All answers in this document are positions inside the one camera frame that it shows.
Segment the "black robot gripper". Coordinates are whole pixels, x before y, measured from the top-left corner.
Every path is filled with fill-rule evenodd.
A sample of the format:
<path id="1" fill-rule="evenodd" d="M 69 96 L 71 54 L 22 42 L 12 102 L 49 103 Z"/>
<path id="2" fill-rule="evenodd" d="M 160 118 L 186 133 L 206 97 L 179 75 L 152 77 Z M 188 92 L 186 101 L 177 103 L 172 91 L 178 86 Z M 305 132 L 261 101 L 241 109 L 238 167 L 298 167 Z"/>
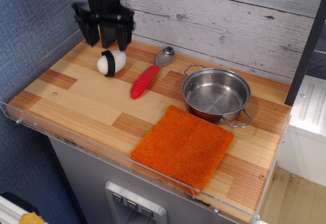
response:
<path id="1" fill-rule="evenodd" d="M 134 11 L 121 5 L 120 0 L 87 0 L 73 3 L 75 19 L 86 40 L 94 46 L 99 41 L 98 24 L 116 27 L 120 51 L 124 51 L 132 39 Z"/>

